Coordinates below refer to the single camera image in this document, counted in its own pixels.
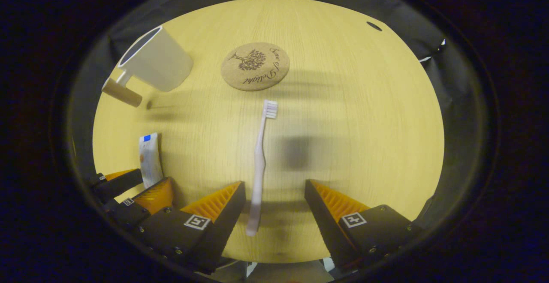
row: light wood surface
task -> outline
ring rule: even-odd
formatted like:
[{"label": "light wood surface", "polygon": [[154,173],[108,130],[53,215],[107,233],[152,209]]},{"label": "light wood surface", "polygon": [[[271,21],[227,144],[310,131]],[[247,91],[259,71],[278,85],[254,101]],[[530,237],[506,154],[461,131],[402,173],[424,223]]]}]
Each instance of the light wood surface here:
[{"label": "light wood surface", "polygon": [[[96,169],[139,167],[139,137],[158,132],[178,206],[238,180],[249,199],[263,100],[277,101],[277,119],[267,121],[263,141],[259,232],[246,236],[246,207],[223,256],[264,263],[328,257],[304,199],[309,178],[370,207],[390,205],[410,220],[433,195],[443,162],[440,108],[417,58],[382,22],[313,0],[236,0],[164,27],[194,67],[170,92],[131,78],[127,87],[143,96],[137,108],[101,95]],[[221,77],[227,53],[250,42],[276,44],[290,56],[290,72],[278,85],[246,92]],[[119,74],[115,68],[111,78]]]}]

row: black fabric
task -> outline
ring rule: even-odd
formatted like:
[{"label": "black fabric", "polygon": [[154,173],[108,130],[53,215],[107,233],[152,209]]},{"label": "black fabric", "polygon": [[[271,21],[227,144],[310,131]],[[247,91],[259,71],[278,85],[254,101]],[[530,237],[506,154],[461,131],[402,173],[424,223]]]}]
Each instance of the black fabric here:
[{"label": "black fabric", "polygon": [[[92,129],[100,88],[112,68],[141,35],[185,13],[229,0],[147,0],[121,17],[90,50],[72,91],[72,138],[77,166],[84,176],[95,175]],[[395,31],[418,59],[433,83],[443,115],[445,155],[435,196],[416,224],[432,226],[454,207],[478,176],[482,154],[490,144],[486,98],[479,74],[449,33],[404,0],[319,0],[376,18]],[[443,39],[445,49],[437,53]]]}]

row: toothbrush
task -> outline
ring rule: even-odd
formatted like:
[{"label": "toothbrush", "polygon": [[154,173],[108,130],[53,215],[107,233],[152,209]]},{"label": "toothbrush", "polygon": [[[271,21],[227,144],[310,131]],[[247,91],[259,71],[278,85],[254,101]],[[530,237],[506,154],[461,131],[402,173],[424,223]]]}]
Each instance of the toothbrush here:
[{"label": "toothbrush", "polygon": [[253,160],[255,161],[255,171],[253,172],[253,190],[251,193],[250,216],[247,220],[246,235],[255,236],[259,228],[259,215],[261,214],[261,192],[263,190],[263,172],[265,171],[265,156],[263,155],[263,131],[265,131],[265,119],[276,119],[278,111],[278,103],[275,101],[265,100],[263,103],[263,114],[261,116],[261,127],[257,142],[255,143],[255,151],[253,152]]}]

